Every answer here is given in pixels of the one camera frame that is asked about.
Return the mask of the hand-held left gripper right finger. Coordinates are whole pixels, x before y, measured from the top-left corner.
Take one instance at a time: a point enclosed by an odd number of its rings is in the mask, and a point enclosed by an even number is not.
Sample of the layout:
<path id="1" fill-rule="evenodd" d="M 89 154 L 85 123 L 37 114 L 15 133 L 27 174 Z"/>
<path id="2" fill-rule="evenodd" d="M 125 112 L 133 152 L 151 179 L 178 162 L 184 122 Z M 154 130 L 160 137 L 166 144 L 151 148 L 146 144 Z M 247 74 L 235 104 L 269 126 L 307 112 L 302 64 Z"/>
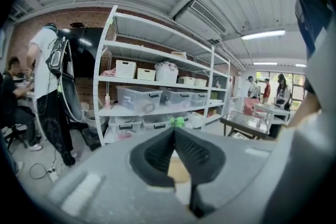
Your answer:
<path id="1" fill-rule="evenodd" d="M 226 157 L 215 144 L 182 128 L 174 129 L 175 150 L 191 177 L 189 209 L 198 218 L 212 213 L 214 206 L 203 202 L 198 187 L 216 179 Z"/>

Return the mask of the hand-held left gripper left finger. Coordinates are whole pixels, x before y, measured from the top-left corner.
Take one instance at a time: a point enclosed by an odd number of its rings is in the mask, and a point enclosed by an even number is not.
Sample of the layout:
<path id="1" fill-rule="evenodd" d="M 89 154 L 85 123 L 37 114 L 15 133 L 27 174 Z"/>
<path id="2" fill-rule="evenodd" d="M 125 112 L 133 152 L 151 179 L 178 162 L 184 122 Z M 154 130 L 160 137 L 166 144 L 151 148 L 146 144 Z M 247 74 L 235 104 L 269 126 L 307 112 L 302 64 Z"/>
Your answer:
<path id="1" fill-rule="evenodd" d="M 174 150 L 174 129 L 170 127 L 134 147 L 130 152 L 129 163 L 147 185 L 173 188 L 174 179 L 168 176 L 168 172 Z"/>

